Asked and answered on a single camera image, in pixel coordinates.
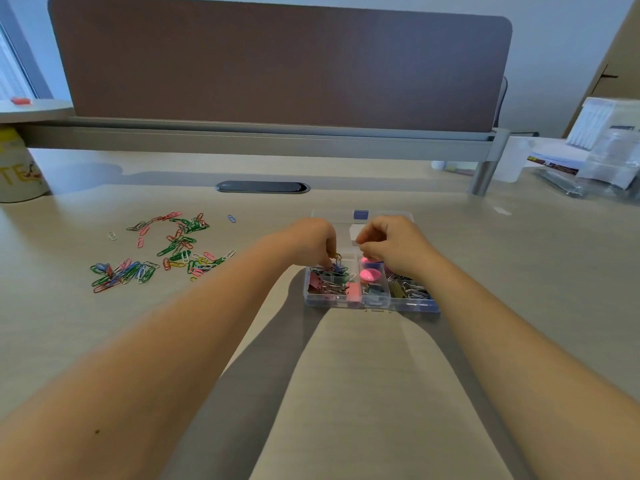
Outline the person's right hand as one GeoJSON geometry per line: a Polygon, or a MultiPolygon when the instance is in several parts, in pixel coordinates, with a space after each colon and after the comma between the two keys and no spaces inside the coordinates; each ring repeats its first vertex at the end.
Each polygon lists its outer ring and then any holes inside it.
{"type": "Polygon", "coordinates": [[[418,226],[404,216],[379,216],[368,224],[387,225],[387,250],[382,262],[397,274],[418,280],[434,275],[445,262],[418,226]]]}

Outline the person's left hand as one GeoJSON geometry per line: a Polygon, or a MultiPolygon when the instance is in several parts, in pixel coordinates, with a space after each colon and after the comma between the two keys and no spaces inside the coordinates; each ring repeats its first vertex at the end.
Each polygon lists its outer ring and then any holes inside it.
{"type": "Polygon", "coordinates": [[[328,221],[304,218],[267,236],[265,246],[279,266],[320,266],[320,222],[328,221]]]}

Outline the heap of silver binder clips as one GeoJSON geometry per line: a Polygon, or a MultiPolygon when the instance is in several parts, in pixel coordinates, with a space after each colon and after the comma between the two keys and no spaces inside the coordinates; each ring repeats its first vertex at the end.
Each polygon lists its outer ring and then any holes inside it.
{"type": "Polygon", "coordinates": [[[427,299],[432,300],[430,293],[417,281],[392,273],[388,278],[390,295],[396,299],[427,299]]]}

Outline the brown desk partition screen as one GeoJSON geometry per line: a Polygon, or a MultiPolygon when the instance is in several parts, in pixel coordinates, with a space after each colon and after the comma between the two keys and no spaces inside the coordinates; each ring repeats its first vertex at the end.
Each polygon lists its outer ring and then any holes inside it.
{"type": "Polygon", "coordinates": [[[220,0],[48,0],[87,118],[487,132],[503,16],[220,0]]]}

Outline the pile of colourful paper clips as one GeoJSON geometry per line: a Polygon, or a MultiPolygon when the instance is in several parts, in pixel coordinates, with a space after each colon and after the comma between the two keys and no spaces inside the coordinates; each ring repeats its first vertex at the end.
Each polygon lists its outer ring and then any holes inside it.
{"type": "Polygon", "coordinates": [[[135,256],[114,263],[91,265],[90,270],[95,275],[91,283],[92,293],[99,294],[130,283],[144,285],[155,276],[171,271],[184,273],[190,282],[196,282],[236,255],[235,249],[224,255],[215,255],[199,245],[194,234],[210,228],[203,212],[189,217],[181,211],[143,220],[126,228],[135,234],[135,256]],[[164,236],[162,244],[147,244],[151,229],[162,223],[171,224],[172,233],[164,236]]]}

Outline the grey partition rail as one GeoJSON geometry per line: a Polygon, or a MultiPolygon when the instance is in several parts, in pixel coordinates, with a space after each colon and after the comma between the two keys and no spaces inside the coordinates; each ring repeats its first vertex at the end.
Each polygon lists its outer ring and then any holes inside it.
{"type": "Polygon", "coordinates": [[[73,117],[20,123],[32,148],[107,152],[209,153],[388,161],[475,162],[468,192],[484,196],[511,135],[206,121],[73,117]]]}

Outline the stack of papers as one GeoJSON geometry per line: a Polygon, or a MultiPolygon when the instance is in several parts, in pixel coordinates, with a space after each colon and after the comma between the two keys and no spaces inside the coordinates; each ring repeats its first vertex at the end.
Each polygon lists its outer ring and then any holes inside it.
{"type": "Polygon", "coordinates": [[[535,138],[526,161],[576,176],[588,156],[589,151],[566,144],[564,139],[535,138]]]}

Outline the white plastic cup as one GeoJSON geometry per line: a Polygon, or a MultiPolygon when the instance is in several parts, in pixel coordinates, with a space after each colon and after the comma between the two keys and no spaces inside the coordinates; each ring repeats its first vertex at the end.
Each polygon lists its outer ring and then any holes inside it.
{"type": "Polygon", "coordinates": [[[509,184],[515,183],[537,140],[537,137],[510,136],[492,180],[509,184]]]}

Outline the person's left forearm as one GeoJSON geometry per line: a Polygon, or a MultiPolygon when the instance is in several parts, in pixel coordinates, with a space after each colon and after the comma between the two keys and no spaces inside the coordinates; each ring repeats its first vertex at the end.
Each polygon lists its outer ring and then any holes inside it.
{"type": "Polygon", "coordinates": [[[154,480],[275,282],[261,239],[0,423],[0,480],[154,480]]]}

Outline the clear plastic compartment box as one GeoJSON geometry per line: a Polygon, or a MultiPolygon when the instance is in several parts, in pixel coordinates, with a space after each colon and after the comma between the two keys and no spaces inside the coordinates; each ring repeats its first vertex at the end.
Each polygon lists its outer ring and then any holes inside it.
{"type": "Polygon", "coordinates": [[[314,209],[312,217],[327,220],[335,229],[337,256],[330,268],[308,267],[303,298],[307,306],[428,313],[440,312],[436,301],[420,283],[393,272],[384,262],[363,256],[356,238],[375,217],[404,216],[396,210],[314,209]]]}

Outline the cluster of paper clips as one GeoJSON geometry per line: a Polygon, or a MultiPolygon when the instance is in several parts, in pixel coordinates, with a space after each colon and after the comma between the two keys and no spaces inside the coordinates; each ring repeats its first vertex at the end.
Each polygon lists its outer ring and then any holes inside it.
{"type": "Polygon", "coordinates": [[[338,252],[336,252],[332,258],[331,265],[329,267],[319,268],[316,274],[323,280],[331,280],[339,283],[346,283],[351,279],[349,268],[342,263],[342,256],[338,252]]]}

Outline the person's right forearm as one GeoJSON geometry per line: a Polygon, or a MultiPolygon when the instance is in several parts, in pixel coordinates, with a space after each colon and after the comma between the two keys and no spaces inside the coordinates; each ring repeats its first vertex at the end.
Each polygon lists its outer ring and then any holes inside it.
{"type": "Polygon", "coordinates": [[[640,404],[439,254],[386,258],[436,299],[540,480],[640,480],[640,404]]]}

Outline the white printed mug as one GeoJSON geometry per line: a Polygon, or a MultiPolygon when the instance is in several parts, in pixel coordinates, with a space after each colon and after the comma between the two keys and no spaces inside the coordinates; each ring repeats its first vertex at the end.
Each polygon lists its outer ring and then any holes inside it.
{"type": "Polygon", "coordinates": [[[29,201],[49,192],[48,183],[16,129],[0,125],[0,203],[29,201]]]}

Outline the clear plastic packaging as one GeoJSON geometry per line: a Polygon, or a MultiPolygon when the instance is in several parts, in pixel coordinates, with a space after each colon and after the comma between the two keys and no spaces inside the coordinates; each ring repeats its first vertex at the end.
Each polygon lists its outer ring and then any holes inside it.
{"type": "Polygon", "coordinates": [[[586,98],[566,144],[588,153],[575,176],[584,193],[640,205],[640,99],[586,98]]]}

